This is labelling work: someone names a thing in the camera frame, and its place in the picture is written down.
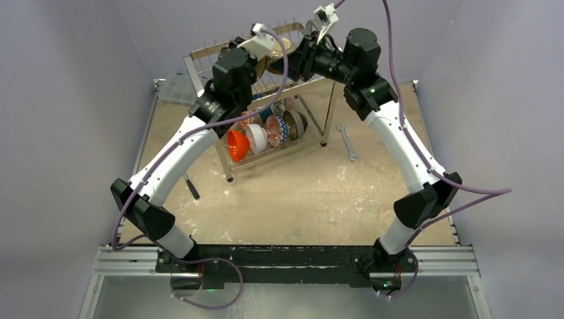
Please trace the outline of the cream floral bowl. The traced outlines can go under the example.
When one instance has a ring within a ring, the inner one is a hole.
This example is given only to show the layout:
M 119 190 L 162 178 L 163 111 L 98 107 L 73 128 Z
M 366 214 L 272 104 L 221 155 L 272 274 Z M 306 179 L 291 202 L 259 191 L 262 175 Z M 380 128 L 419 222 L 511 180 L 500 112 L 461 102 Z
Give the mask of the cream floral bowl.
M 286 37 L 280 37 L 279 39 L 281 40 L 282 44 L 280 44 L 278 41 L 275 41 L 271 53 L 266 58 L 267 67 L 270 67 L 274 62 L 277 62 L 278 60 L 283 60 L 284 54 L 282 47 L 285 48 L 287 54 L 290 54 L 295 50 L 295 43 L 293 41 Z

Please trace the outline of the stainless steel dish rack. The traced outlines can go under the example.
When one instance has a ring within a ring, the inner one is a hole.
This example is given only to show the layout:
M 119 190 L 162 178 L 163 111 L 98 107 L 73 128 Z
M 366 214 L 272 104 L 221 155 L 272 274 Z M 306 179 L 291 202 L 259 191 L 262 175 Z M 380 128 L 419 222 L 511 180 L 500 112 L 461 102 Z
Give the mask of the stainless steel dish rack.
M 225 179 L 233 180 L 233 173 L 246 169 L 301 148 L 320 144 L 325 147 L 335 111 L 340 87 L 336 82 L 314 76 L 309 80 L 287 80 L 271 69 L 270 64 L 281 58 L 280 46 L 265 57 L 257 82 L 251 86 L 253 102 L 247 107 L 252 112 L 262 107 L 258 115 L 232 126 L 242 138 L 225 136 L 215 145 Z M 314 110 L 303 95 L 318 88 L 328 88 L 329 101 L 324 118 L 317 119 Z

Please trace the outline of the black tan geometric bowl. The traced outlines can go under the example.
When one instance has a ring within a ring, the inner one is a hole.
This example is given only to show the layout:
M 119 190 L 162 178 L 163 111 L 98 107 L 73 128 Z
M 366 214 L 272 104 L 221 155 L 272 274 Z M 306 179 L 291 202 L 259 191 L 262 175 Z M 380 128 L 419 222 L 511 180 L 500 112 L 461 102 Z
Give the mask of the black tan geometric bowl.
M 289 137 L 291 140 L 302 138 L 308 126 L 307 118 L 304 114 L 294 110 L 286 110 L 283 119 L 289 129 Z

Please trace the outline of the blue zigzag patterned bowl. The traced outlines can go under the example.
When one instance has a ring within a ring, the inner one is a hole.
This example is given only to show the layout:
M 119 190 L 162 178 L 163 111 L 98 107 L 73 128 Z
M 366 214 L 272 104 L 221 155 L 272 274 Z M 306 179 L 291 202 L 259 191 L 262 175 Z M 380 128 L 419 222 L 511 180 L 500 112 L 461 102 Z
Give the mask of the blue zigzag patterned bowl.
M 278 148 L 288 138 L 288 126 L 283 118 L 272 115 L 265 123 L 267 140 L 272 148 Z

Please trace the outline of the plain white bowl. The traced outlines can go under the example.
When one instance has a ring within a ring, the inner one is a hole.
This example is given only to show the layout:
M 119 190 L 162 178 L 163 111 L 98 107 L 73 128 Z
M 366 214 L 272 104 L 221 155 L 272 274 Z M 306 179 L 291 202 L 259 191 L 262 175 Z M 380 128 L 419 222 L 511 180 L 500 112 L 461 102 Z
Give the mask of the plain white bowl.
M 265 129 L 259 124 L 248 124 L 245 127 L 245 135 L 247 136 L 250 149 L 254 154 L 265 151 L 268 140 Z

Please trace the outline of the solid orange bowl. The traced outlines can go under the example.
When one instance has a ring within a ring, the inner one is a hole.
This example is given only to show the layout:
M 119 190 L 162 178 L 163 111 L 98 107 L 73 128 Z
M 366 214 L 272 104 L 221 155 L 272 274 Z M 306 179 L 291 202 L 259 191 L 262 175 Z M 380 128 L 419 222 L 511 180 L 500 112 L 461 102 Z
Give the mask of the solid orange bowl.
M 227 145 L 229 154 L 233 161 L 244 160 L 250 150 L 250 141 L 246 135 L 237 130 L 230 130 L 227 133 Z

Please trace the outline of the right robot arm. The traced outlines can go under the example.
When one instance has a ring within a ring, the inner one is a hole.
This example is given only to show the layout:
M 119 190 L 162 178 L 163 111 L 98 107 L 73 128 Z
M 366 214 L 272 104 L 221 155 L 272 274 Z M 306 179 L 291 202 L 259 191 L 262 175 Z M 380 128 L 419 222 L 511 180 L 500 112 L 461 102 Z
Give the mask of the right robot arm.
M 452 202 L 461 183 L 457 172 L 447 172 L 425 148 L 400 110 L 399 97 L 377 72 L 381 47 L 376 35 L 365 28 L 351 30 L 345 48 L 332 48 L 330 36 L 305 35 L 289 53 L 287 76 L 308 80 L 314 75 L 343 84 L 346 103 L 380 137 L 396 160 L 409 191 L 394 202 L 396 217 L 374 246 L 373 261 L 381 270 L 397 265 L 417 229 L 438 216 Z

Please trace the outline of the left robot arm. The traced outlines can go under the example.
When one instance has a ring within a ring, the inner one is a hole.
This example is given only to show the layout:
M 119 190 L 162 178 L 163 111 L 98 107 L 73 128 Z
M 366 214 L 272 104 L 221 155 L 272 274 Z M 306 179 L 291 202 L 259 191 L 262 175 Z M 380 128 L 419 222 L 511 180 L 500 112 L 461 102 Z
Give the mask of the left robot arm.
M 110 187 L 120 216 L 171 253 L 173 264 L 183 272 L 198 265 L 196 243 L 164 209 L 164 202 L 188 168 L 243 120 L 242 113 L 253 100 L 251 87 L 261 58 L 244 48 L 222 50 L 212 78 L 173 137 L 145 168 L 128 181 L 116 179 Z

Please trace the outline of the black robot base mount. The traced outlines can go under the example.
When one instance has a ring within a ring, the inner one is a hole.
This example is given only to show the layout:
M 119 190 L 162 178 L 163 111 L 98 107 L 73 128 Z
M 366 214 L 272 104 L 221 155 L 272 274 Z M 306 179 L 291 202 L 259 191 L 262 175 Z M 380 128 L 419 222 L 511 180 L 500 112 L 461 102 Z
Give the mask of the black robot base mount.
M 158 252 L 156 272 L 200 280 L 204 289 L 227 283 L 346 284 L 352 288 L 398 289 L 416 270 L 414 253 L 388 255 L 374 245 L 200 244 L 180 259 Z

